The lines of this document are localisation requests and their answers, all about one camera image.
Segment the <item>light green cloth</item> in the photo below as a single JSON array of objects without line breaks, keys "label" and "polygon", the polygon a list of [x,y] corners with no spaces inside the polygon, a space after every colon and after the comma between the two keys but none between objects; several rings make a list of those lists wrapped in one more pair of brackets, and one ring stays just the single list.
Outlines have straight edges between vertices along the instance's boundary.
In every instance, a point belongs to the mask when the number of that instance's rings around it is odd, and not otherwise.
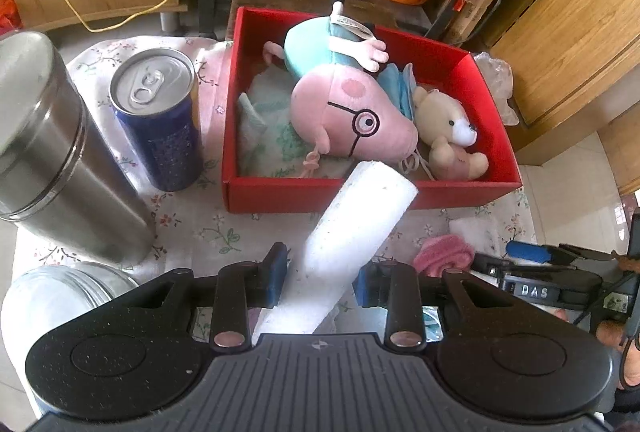
[{"label": "light green cloth", "polygon": [[295,80],[276,65],[257,74],[238,99],[238,166],[242,177],[298,178],[314,148],[290,119]]}]

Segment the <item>wooden cabinet right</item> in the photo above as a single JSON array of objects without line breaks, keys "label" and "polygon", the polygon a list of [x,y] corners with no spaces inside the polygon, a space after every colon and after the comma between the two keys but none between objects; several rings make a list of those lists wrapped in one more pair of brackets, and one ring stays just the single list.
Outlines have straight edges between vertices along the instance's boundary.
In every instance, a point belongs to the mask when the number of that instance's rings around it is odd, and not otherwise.
[{"label": "wooden cabinet right", "polygon": [[639,0],[502,0],[480,33],[510,64],[522,165],[541,166],[639,100]]}]

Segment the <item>beige teddy bear plush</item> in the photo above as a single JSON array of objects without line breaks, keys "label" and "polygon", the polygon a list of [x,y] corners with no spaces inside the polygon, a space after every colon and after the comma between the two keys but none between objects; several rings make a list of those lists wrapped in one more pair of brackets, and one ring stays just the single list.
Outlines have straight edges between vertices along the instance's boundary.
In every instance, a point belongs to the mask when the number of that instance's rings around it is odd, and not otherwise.
[{"label": "beige teddy bear plush", "polygon": [[412,93],[413,121],[428,148],[428,174],[438,181],[475,181],[488,170],[488,158],[466,149],[477,130],[460,101],[437,89],[416,86]]}]

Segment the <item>glass Moccona coffee jar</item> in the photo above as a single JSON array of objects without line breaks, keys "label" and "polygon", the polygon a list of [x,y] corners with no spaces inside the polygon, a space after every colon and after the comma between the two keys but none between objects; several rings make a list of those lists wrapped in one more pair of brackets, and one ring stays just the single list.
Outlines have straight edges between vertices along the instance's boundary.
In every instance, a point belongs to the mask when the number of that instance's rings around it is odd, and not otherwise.
[{"label": "glass Moccona coffee jar", "polygon": [[42,412],[25,372],[26,357],[35,342],[137,287],[126,273],[94,262],[43,265],[15,279],[2,303],[2,339],[36,417]]}]

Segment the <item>floral tablecloth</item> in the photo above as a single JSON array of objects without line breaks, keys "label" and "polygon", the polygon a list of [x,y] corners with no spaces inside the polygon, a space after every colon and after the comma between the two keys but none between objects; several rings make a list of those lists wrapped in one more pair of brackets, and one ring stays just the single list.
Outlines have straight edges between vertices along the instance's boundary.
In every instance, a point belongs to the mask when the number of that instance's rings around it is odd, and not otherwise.
[{"label": "floral tablecloth", "polygon": [[[176,193],[164,193],[146,178],[122,126],[117,121],[107,88],[120,64],[141,51],[175,49],[190,56],[200,81],[204,171],[196,182]],[[143,198],[156,223],[156,241],[149,256],[128,270],[139,283],[176,267],[189,267],[208,276],[239,260],[261,258],[275,241],[297,250],[319,220],[301,215],[230,215],[221,198],[220,159],[224,133],[231,46],[204,38],[137,36],[107,40],[79,53],[67,64],[91,116],[114,154],[118,166]],[[472,208],[407,212],[376,254],[380,259],[411,261],[427,239],[456,229],[478,250],[501,256],[506,243],[534,241],[528,199],[522,189]],[[65,247],[19,229],[16,234],[13,278],[43,265],[72,265],[86,258]]]}]

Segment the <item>white foam block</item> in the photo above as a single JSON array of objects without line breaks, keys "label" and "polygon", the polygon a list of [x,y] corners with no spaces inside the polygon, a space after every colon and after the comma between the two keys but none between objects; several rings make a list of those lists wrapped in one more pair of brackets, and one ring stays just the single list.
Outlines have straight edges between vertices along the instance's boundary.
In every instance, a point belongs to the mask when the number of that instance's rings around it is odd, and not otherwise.
[{"label": "white foam block", "polygon": [[253,332],[312,334],[397,225],[418,189],[380,161],[358,163],[294,253],[278,304],[262,311]]}]

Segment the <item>blue drink can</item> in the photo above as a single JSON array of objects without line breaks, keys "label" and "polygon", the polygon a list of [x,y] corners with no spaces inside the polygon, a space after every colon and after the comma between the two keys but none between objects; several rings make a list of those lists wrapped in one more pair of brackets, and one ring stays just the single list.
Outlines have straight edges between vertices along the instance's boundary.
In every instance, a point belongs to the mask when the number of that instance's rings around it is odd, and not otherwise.
[{"label": "blue drink can", "polygon": [[191,59],[174,49],[139,52],[117,68],[108,95],[155,189],[177,192],[194,183],[203,157]]}]

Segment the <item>pink pig plush toy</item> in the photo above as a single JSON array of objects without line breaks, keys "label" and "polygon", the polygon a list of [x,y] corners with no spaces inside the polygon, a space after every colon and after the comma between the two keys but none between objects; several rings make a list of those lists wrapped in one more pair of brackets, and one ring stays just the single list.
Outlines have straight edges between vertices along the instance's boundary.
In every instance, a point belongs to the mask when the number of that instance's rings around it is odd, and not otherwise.
[{"label": "pink pig plush toy", "polygon": [[418,145],[413,121],[374,77],[390,60],[386,43],[345,14],[345,1],[333,0],[329,15],[294,25],[283,44],[262,47],[266,63],[280,59],[295,79],[290,119],[312,146],[309,170],[324,155],[396,165]]}]

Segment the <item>stainless steel thermos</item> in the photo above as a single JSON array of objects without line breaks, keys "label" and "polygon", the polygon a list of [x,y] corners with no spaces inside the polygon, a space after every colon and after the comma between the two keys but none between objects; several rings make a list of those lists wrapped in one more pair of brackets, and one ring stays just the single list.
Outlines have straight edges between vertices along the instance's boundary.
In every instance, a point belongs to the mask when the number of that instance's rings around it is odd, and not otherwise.
[{"label": "stainless steel thermos", "polygon": [[1,218],[118,267],[140,263],[155,238],[150,211],[42,33],[1,39]]}]

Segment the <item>red cardboard box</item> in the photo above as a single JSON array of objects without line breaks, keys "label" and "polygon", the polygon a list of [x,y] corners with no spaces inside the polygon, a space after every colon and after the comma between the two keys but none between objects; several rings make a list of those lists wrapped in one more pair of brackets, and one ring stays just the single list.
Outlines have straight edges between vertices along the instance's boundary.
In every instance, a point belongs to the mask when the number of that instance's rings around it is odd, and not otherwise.
[{"label": "red cardboard box", "polygon": [[241,174],[236,101],[257,73],[264,43],[283,41],[291,27],[308,18],[306,13],[282,10],[240,7],[236,11],[221,144],[222,198],[230,212],[323,212],[335,197],[361,200],[370,207],[475,207],[521,187],[521,174],[506,128],[473,55],[383,26],[378,26],[375,33],[386,42],[393,63],[412,64],[419,84],[435,86],[462,102],[469,119],[480,131],[473,148],[487,155],[487,172],[468,182],[413,180],[382,163],[364,163],[347,179],[262,178]]}]

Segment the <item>pink knitted sock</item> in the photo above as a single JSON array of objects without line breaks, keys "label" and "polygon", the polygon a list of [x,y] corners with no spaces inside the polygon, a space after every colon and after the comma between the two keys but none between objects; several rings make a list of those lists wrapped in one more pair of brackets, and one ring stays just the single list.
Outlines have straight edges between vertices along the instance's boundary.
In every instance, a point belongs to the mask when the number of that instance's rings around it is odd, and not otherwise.
[{"label": "pink knitted sock", "polygon": [[424,241],[412,261],[421,275],[440,277],[447,269],[467,270],[473,263],[475,250],[457,235],[447,234]]}]

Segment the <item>clear plastic bag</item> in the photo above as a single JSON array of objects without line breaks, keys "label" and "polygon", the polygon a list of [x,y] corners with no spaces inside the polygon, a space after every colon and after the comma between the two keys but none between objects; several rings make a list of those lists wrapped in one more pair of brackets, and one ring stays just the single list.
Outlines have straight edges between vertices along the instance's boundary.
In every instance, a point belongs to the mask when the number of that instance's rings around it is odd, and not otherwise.
[{"label": "clear plastic bag", "polygon": [[502,123],[506,127],[518,126],[520,119],[509,101],[513,96],[513,73],[511,66],[502,59],[493,58],[487,52],[474,55],[474,61],[482,74],[494,100]]}]

